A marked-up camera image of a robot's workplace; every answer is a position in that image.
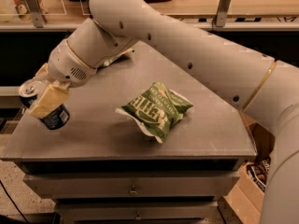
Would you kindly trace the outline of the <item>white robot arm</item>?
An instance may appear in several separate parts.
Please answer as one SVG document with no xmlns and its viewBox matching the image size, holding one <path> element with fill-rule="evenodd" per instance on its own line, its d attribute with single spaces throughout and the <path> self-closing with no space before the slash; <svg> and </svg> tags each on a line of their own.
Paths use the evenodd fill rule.
<svg viewBox="0 0 299 224">
<path fill-rule="evenodd" d="M 143 0 L 89 0 L 91 17 L 50 54 L 50 82 L 29 112 L 43 118 L 104 61 L 142 41 L 275 137 L 260 224 L 299 223 L 299 69 L 163 15 Z"/>
</svg>

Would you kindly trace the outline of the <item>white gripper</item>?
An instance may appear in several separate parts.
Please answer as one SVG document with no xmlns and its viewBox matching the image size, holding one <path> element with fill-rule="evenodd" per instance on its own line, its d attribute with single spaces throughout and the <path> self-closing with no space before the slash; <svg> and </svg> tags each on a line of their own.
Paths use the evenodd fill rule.
<svg viewBox="0 0 299 224">
<path fill-rule="evenodd" d="M 50 83 L 30 106 L 29 114 L 37 119 L 45 118 L 67 100 L 69 83 L 71 87 L 85 85 L 96 74 L 96 69 L 83 62 L 64 39 L 51 52 L 48 63 L 36 72 L 35 78 L 50 81 L 49 73 L 58 81 Z"/>
</svg>

